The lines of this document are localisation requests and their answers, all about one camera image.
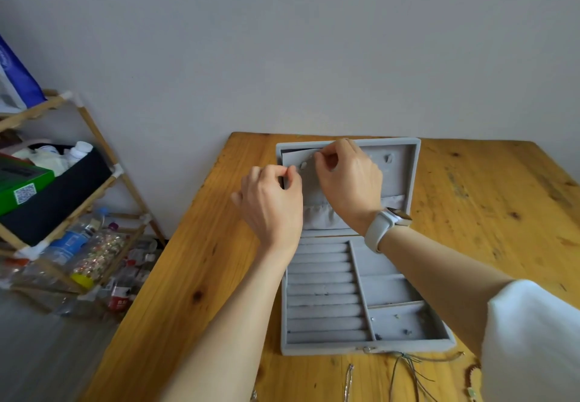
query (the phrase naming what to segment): table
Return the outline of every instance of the table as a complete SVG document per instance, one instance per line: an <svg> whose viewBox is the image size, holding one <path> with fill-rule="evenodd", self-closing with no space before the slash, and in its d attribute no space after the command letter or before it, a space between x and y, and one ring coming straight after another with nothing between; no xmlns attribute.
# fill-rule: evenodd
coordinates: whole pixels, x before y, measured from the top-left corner
<svg viewBox="0 0 580 402"><path fill-rule="evenodd" d="M250 266L257 239L228 195L252 165L274 164L280 142L321 136L232 133L121 323L83 401L155 400ZM515 277L530 278L580 307L580 188L531 142L424 139L412 202L413 227ZM342 401L354 364L351 400L388 400L394 360L385 355L280 355L280 294L256 378L262 402ZM465 369L421 364L440 401L466 401ZM401 366L395 399L413 399Z"/></svg>

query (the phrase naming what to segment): person's left hand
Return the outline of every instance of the person's left hand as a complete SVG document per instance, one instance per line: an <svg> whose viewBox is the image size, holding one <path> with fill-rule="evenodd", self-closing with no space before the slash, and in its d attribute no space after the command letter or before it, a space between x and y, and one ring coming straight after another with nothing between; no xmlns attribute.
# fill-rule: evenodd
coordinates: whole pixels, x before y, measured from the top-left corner
<svg viewBox="0 0 580 402"><path fill-rule="evenodd" d="M280 176L288 179L285 190L278 183ZM302 232L303 209L302 179L294 165L252 167L231 200L265 249L294 254Z"/></svg>

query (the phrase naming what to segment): watch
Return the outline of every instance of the watch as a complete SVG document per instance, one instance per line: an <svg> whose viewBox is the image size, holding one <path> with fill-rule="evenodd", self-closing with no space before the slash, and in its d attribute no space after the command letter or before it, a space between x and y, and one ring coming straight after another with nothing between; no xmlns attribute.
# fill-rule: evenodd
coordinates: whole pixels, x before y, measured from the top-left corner
<svg viewBox="0 0 580 402"><path fill-rule="evenodd" d="M409 226L413 222L410 215L403 210L396 208L385 208L379 211L371 225L366 231L364 242L372 251L377 254L379 251L379 243L383 236L395 225Z"/></svg>

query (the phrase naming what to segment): green box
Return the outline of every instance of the green box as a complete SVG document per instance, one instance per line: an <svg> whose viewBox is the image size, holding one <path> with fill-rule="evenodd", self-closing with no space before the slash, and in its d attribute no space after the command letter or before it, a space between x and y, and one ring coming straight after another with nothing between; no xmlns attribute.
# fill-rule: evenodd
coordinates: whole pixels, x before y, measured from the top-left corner
<svg viewBox="0 0 580 402"><path fill-rule="evenodd" d="M0 154L0 216L25 203L54 180L54 172Z"/></svg>

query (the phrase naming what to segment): white sleeve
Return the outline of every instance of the white sleeve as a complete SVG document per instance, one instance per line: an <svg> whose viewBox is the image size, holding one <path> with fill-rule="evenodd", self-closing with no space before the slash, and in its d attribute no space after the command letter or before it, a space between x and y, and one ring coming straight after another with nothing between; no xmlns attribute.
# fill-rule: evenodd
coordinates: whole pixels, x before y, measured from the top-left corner
<svg viewBox="0 0 580 402"><path fill-rule="evenodd" d="M580 310L528 280L491 299L482 395L490 402L580 400Z"/></svg>

